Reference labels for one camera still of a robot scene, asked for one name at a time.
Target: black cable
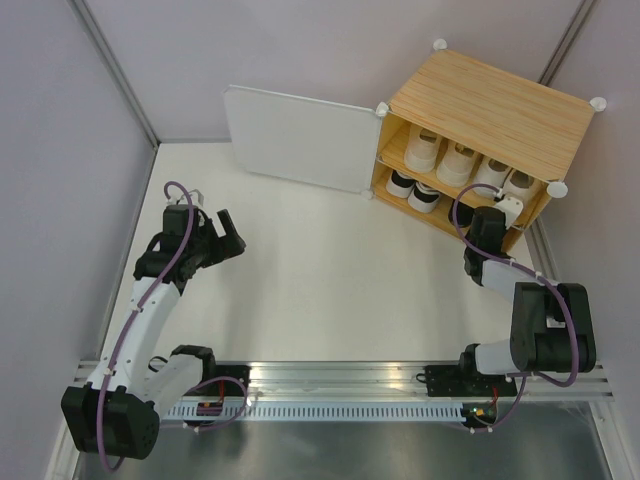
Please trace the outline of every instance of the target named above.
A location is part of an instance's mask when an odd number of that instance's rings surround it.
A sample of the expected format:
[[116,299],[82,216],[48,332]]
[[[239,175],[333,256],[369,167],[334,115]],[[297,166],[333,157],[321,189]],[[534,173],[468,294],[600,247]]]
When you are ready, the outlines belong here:
[[153,362],[154,360],[160,360],[161,362],[169,363],[169,360],[167,360],[164,357],[161,357],[160,355],[156,355],[155,357],[151,357],[151,359],[149,360],[149,370],[151,370],[152,372],[156,372],[156,373],[158,372],[158,369],[151,366],[151,362]]

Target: table surface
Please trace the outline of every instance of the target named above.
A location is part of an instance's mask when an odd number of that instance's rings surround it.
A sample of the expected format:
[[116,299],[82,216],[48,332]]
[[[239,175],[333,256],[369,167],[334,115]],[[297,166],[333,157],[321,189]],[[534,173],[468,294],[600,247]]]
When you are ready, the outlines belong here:
[[[162,228],[169,180],[199,189],[209,216],[228,209],[247,250],[188,283],[158,355],[190,343],[222,361],[455,360],[509,335],[511,304],[467,277],[462,243],[440,230],[357,194],[249,174],[228,143],[163,144],[106,349],[135,261]],[[512,254],[531,265],[524,238]]]

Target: wooden cabinet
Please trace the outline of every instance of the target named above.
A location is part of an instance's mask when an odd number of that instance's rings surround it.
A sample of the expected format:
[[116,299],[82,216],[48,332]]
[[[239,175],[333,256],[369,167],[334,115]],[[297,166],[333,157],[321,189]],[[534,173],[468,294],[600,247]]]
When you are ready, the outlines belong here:
[[[377,199],[453,236],[447,215],[464,186],[441,182],[436,168],[425,174],[407,168],[412,124],[538,179],[542,188],[510,229],[506,250],[551,199],[546,184],[564,179],[594,112],[587,101],[451,50],[433,53],[393,96],[386,115],[244,87],[230,87],[225,106],[236,157],[247,170],[353,192],[371,189]],[[385,185],[392,170],[439,190],[437,208],[420,213],[390,195]],[[494,204],[473,192],[462,202]]]

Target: gray floor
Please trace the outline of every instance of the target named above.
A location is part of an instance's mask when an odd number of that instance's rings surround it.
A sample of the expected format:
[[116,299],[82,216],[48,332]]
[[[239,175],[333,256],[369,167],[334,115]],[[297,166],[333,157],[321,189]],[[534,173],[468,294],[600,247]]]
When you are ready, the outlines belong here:
[[503,428],[471,436],[437,424],[247,422],[196,436],[169,429],[144,461],[81,479],[609,479],[588,415],[522,405]]

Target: cabinet top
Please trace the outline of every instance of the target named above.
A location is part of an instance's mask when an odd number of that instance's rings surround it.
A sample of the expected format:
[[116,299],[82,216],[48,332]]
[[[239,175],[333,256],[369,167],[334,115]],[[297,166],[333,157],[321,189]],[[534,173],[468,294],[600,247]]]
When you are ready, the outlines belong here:
[[564,178],[593,116],[584,100],[451,50],[432,54],[391,110],[545,181]]

